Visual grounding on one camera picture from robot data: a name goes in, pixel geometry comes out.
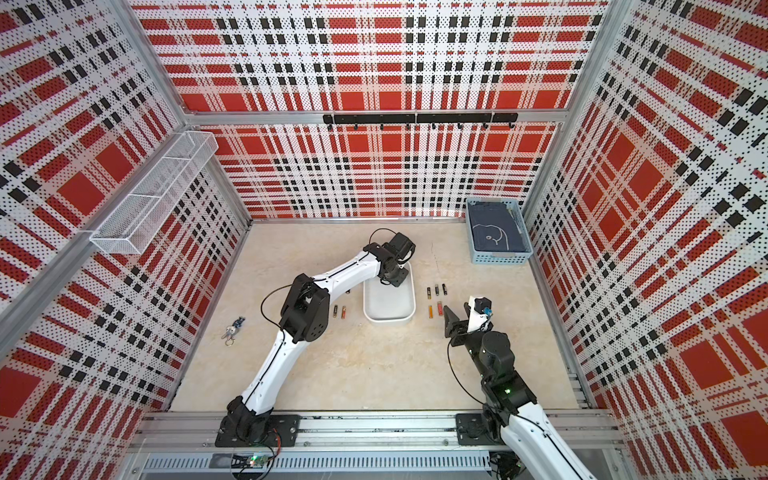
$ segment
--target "aluminum rail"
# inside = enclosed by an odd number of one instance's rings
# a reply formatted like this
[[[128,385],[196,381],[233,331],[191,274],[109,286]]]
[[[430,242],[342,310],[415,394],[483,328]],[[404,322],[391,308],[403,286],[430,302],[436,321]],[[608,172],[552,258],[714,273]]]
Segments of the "aluminum rail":
[[[275,412],[301,415],[292,452],[370,452],[489,450],[488,445],[461,446],[455,415],[478,410],[396,410],[343,412]],[[547,417],[572,449],[621,449],[616,422],[608,410],[554,409]],[[249,452],[250,448],[214,445],[224,412],[148,413],[131,440],[129,452]],[[490,447],[508,449],[506,445]]]

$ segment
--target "keychain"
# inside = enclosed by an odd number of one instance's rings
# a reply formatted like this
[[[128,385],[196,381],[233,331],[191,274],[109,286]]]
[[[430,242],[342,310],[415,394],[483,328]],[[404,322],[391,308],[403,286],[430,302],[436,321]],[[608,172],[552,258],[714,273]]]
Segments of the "keychain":
[[[240,331],[240,327],[243,326],[244,321],[244,317],[239,317],[237,320],[232,322],[232,325],[227,327],[227,330],[221,336],[222,339],[226,339],[224,340],[224,345],[232,346],[232,344],[235,343],[235,335]]]

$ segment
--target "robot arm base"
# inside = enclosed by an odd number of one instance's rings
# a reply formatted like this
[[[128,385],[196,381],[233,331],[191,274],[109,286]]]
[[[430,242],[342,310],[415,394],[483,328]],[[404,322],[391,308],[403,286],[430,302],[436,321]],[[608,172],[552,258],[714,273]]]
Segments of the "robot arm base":
[[[260,444],[275,448],[277,435],[280,436],[281,446],[294,446],[301,416],[271,413],[272,410],[259,415],[253,413],[243,404],[243,397],[238,396],[227,406],[227,416],[221,420],[215,446],[248,447]]]

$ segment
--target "white tray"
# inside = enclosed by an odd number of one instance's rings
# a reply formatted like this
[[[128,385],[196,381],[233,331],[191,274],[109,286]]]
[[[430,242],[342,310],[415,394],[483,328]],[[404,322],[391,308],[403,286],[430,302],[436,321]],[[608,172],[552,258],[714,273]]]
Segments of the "white tray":
[[[362,285],[362,312],[376,325],[405,325],[416,313],[416,294],[413,289],[413,268],[405,267],[409,274],[400,286],[383,285],[380,278],[366,280]]]

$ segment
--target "black mounting plate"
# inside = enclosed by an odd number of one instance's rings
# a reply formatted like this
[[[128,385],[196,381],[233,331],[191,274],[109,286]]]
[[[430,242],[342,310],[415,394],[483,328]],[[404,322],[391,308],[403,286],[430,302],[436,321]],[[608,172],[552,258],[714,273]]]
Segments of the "black mounting plate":
[[[277,430],[280,435],[280,445],[282,447],[293,447],[296,444],[296,435],[299,431],[299,422],[301,416],[299,415],[270,415],[266,420],[266,432],[272,432],[272,429]],[[267,434],[266,439],[262,442],[264,445],[270,447],[277,447],[277,437],[275,435]],[[219,434],[216,436],[217,447],[248,447],[251,446],[248,442],[240,440],[235,435],[234,429],[228,431],[219,430]]]
[[[456,437],[459,445],[500,445],[488,437],[479,413],[456,414]]]

